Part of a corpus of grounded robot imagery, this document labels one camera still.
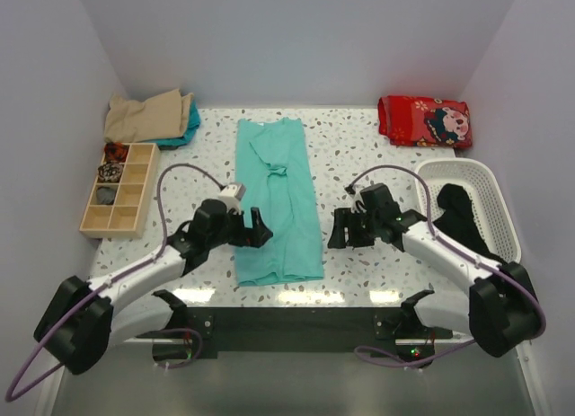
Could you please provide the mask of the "mint green t shirt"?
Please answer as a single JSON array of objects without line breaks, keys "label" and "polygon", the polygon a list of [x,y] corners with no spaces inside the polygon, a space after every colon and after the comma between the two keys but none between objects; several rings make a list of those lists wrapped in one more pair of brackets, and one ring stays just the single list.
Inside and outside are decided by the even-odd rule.
[{"label": "mint green t shirt", "polygon": [[238,284],[255,287],[322,279],[322,232],[302,121],[240,119],[235,178],[246,188],[243,207],[259,208],[273,233],[259,249],[236,250]]}]

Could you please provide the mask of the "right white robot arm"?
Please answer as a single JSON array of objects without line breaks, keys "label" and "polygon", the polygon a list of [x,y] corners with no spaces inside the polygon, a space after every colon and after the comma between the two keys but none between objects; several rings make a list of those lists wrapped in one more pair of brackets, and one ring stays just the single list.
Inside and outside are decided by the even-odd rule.
[{"label": "right white robot arm", "polygon": [[419,211],[401,209],[383,183],[347,191],[353,203],[334,210],[329,248],[381,241],[426,262],[458,288],[452,296],[428,289],[405,299],[400,331],[412,338],[430,328],[462,332],[496,358],[543,334],[546,319],[528,272],[483,249],[469,205],[456,211],[456,234],[449,236]]}]

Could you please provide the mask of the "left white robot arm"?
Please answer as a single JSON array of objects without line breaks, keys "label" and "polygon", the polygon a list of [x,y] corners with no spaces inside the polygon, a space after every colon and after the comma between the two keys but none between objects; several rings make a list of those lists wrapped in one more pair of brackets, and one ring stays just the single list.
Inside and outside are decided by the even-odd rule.
[{"label": "left white robot arm", "polygon": [[[65,279],[41,317],[33,337],[72,374],[92,368],[113,344],[148,332],[180,335],[186,326],[184,304],[161,287],[192,272],[211,250],[229,244],[261,248],[272,236],[258,208],[251,225],[224,201],[206,199],[191,220],[183,222],[153,252],[130,266],[97,279]],[[168,306],[155,316],[124,323],[120,314],[139,298],[154,295]]]}]

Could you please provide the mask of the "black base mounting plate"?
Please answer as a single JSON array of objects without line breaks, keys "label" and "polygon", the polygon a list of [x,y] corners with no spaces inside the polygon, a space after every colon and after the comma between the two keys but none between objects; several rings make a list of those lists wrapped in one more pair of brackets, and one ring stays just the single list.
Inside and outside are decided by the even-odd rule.
[{"label": "black base mounting plate", "polygon": [[400,307],[187,307],[160,330],[202,358],[221,352],[351,353],[361,345],[407,357],[400,340],[421,346],[424,357],[435,353],[435,339],[453,337],[420,325]]}]

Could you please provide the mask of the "black t shirt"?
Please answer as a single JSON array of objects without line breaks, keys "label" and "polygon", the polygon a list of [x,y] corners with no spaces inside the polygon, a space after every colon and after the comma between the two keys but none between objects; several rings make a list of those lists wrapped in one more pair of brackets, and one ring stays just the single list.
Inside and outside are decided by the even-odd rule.
[{"label": "black t shirt", "polygon": [[435,227],[461,245],[499,263],[507,262],[491,252],[482,239],[474,221],[473,203],[462,186],[446,184],[437,195],[442,215],[434,221]]}]

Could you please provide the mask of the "red cartoon print cloth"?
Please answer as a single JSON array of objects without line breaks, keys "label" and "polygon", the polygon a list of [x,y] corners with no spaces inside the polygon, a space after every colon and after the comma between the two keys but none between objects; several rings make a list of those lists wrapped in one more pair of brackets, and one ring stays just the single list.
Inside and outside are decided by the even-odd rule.
[{"label": "red cartoon print cloth", "polygon": [[473,145],[470,111],[466,102],[422,96],[387,95],[377,103],[379,133],[394,146],[444,146],[466,149]]}]

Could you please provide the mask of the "wooden compartment tray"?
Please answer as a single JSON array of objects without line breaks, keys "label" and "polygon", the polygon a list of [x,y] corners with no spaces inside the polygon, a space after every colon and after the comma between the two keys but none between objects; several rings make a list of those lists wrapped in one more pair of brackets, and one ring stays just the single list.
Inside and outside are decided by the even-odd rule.
[{"label": "wooden compartment tray", "polygon": [[[144,233],[160,151],[153,143],[122,144],[129,145],[129,152],[127,161],[122,163],[124,170],[119,183],[98,182],[98,167],[105,164],[103,148],[80,225],[80,232],[87,237],[133,239],[140,238]],[[113,205],[96,204],[95,192],[101,186],[117,190]]]}]

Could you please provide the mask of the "teal folded t shirt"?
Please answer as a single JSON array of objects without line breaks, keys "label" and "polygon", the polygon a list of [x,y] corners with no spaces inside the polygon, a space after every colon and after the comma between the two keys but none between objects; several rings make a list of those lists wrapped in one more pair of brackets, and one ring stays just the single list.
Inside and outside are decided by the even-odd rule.
[{"label": "teal folded t shirt", "polygon": [[180,137],[154,140],[160,150],[176,150],[188,145],[201,125],[199,110],[193,93],[182,97],[182,108],[188,111],[187,119],[182,118],[181,123],[186,122],[186,127]]}]

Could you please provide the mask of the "beige folded t shirt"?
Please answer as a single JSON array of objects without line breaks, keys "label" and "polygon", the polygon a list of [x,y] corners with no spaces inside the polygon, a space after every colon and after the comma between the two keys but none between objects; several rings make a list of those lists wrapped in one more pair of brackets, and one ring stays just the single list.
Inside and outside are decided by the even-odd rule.
[{"label": "beige folded t shirt", "polygon": [[140,143],[182,137],[190,119],[194,94],[179,89],[158,94],[143,102],[113,94],[104,125],[104,140]]}]

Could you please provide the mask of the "white plastic laundry basket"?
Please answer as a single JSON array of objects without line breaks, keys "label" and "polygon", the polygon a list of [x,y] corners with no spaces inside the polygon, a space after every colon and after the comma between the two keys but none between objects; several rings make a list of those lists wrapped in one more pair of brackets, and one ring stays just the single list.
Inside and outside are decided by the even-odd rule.
[{"label": "white plastic laundry basket", "polygon": [[520,262],[522,250],[505,199],[493,172],[468,158],[435,158],[421,162],[415,172],[427,183],[415,182],[419,211],[434,220],[443,214],[437,197],[447,184],[462,187],[472,202],[473,219],[490,252],[505,261]]}]

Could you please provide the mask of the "grey scrunchie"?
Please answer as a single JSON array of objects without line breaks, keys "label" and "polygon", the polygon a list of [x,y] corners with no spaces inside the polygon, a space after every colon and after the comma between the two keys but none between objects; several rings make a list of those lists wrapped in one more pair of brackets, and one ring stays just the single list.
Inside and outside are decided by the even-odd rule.
[{"label": "grey scrunchie", "polygon": [[95,200],[97,205],[111,206],[114,204],[117,190],[112,187],[101,186],[96,189]]}]

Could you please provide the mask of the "patterned brown scrunchie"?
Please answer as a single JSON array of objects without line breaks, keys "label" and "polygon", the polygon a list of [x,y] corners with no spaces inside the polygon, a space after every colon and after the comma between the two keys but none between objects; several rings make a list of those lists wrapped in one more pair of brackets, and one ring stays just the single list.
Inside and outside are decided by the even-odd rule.
[{"label": "patterned brown scrunchie", "polygon": [[105,163],[98,167],[98,182],[119,183],[123,174],[124,166],[118,163]]}]

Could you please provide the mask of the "red black scrunchie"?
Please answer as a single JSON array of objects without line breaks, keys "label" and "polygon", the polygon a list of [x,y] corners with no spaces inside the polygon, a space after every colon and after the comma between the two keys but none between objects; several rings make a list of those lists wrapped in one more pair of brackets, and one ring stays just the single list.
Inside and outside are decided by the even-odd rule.
[{"label": "red black scrunchie", "polygon": [[107,143],[104,147],[104,162],[122,164],[127,161],[129,145],[122,143]]}]

